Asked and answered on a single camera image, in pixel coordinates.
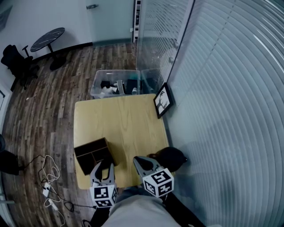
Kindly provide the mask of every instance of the table pedestal base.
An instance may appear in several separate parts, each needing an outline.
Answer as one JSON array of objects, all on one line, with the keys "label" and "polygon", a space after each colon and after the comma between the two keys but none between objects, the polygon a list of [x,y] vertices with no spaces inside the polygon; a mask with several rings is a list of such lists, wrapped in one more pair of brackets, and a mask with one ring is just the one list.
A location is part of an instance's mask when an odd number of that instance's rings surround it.
[{"label": "table pedestal base", "polygon": [[53,62],[51,63],[49,69],[50,69],[51,71],[57,70],[57,69],[59,69],[62,65],[65,64],[66,58],[65,58],[65,57],[60,57],[60,58],[58,58],[58,57],[56,56],[56,54],[53,52],[51,45],[48,44],[47,46],[48,46],[48,48],[49,48],[49,50],[50,50],[50,52],[51,52],[51,55],[52,55],[52,57],[53,57]]},{"label": "table pedestal base", "polygon": [[66,58],[65,57],[60,57],[60,58],[56,57],[56,58],[53,58],[53,59],[54,59],[54,61],[51,63],[51,65],[49,67],[49,69],[51,71],[59,69],[66,62]]}]

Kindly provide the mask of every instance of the wooden table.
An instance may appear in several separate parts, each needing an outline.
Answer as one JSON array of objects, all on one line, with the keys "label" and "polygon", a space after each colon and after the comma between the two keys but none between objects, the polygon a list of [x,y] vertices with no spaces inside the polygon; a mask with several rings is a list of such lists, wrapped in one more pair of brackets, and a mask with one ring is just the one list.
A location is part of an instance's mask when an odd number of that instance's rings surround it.
[{"label": "wooden table", "polygon": [[[81,101],[75,104],[74,147],[105,137],[117,166],[115,182],[119,188],[140,184],[133,164],[134,156],[146,156],[168,146],[162,119],[157,118],[154,94]],[[80,189],[89,189],[75,158]]]}]

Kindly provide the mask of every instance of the floor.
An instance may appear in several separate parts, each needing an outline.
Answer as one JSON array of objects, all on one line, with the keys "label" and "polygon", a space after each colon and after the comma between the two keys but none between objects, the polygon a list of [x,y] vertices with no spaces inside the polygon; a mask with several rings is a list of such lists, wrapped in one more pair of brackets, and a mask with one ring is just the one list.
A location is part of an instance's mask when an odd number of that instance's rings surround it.
[{"label": "floor", "polygon": [[[73,203],[92,206],[88,190],[78,188],[74,167],[73,117],[77,101],[88,100],[97,70],[134,70],[136,46],[117,44],[105,47],[85,47],[62,53],[67,63],[51,72],[52,59],[38,62],[38,79],[24,90],[16,85],[6,114],[3,136],[7,150],[27,164],[37,155],[50,155],[61,171],[54,183],[61,197]],[[14,221],[19,227],[56,227],[62,221],[51,207],[45,208],[37,172],[43,158],[39,157],[19,176],[3,174],[4,188]],[[80,227],[83,219],[90,220],[93,208],[75,207],[69,212],[63,203],[57,204],[66,220],[65,226]]]}]

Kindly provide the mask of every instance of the black table top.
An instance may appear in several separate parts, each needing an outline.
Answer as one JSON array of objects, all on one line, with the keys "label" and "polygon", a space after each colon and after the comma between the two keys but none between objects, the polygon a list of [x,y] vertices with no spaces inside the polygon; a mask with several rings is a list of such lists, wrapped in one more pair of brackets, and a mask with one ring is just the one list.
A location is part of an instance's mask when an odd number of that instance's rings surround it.
[{"label": "black table top", "polygon": [[41,36],[31,47],[31,52],[38,51],[52,43],[65,32],[65,28],[59,27]]}]

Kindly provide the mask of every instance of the picture frame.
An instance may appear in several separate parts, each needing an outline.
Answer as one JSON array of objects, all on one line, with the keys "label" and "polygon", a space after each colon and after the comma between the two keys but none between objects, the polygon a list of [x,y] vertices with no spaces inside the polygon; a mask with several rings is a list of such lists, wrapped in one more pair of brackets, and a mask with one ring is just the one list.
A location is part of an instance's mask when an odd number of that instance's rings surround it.
[{"label": "picture frame", "polygon": [[173,99],[167,83],[164,83],[154,98],[154,105],[158,119],[160,119],[173,105]]}]

